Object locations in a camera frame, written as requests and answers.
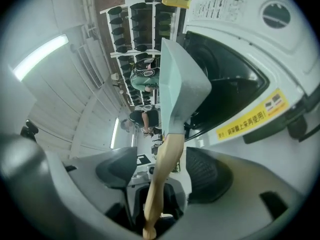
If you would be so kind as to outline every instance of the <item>shovel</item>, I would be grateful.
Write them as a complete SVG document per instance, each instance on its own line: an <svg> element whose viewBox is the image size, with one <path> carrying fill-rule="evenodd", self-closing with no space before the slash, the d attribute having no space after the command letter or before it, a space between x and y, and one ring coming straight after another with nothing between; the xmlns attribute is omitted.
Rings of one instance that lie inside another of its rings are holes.
<svg viewBox="0 0 320 240"><path fill-rule="evenodd" d="M211 84L198 64L178 43L162 39L159 77L164 143L157 159L145 202L143 238L155 239L155 224L164 207L164 186L184 150L184 123L211 91Z"/></svg>

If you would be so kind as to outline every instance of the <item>ceiling light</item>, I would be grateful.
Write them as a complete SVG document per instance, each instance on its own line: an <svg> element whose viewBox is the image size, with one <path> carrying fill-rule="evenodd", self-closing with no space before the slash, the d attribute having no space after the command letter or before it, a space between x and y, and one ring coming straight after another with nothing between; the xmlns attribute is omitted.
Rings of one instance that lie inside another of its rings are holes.
<svg viewBox="0 0 320 240"><path fill-rule="evenodd" d="M19 81L22 81L30 70L32 70L43 58L68 42L69 40L65 34L46 42L21 61L13 70L13 73Z"/></svg>
<svg viewBox="0 0 320 240"><path fill-rule="evenodd" d="M110 148L111 148L111 149L113 149L114 146L115 146L115 139L116 139L118 124L119 124L119 118L117 118L117 119L115 120L114 129L113 129L113 134L112 134L112 139L111 139L111 145L110 145Z"/></svg>

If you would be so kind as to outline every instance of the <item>green shirt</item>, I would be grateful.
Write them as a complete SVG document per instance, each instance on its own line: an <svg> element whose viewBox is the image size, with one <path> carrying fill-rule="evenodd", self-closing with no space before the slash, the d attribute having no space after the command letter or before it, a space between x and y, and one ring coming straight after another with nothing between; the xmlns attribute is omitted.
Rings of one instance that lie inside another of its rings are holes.
<svg viewBox="0 0 320 240"><path fill-rule="evenodd" d="M145 88L149 85L159 84L159 75L160 73L156 73L154 76L145 77L145 76L137 76L131 73L131 85L133 88L144 92Z"/></svg>

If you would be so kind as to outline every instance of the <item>wooden handle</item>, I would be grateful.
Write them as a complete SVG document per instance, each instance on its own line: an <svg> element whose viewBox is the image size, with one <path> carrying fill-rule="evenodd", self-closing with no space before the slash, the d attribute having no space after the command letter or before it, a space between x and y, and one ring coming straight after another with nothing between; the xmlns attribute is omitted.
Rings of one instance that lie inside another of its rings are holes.
<svg viewBox="0 0 320 240"><path fill-rule="evenodd" d="M164 208L164 187L167 177L175 168L184 150L184 134L168 134L158 148L156 162L148 195L145 201L143 238L155 239L155 224Z"/></svg>

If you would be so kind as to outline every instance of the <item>yellow warning label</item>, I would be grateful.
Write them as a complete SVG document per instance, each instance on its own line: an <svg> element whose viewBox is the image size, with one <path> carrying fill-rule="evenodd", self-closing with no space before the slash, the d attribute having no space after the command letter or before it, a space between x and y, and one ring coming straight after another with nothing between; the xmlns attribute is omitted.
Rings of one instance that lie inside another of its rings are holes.
<svg viewBox="0 0 320 240"><path fill-rule="evenodd" d="M276 89L268 98L247 114L216 130L218 140L225 140L247 132L263 124L288 108L289 104L280 89Z"/></svg>

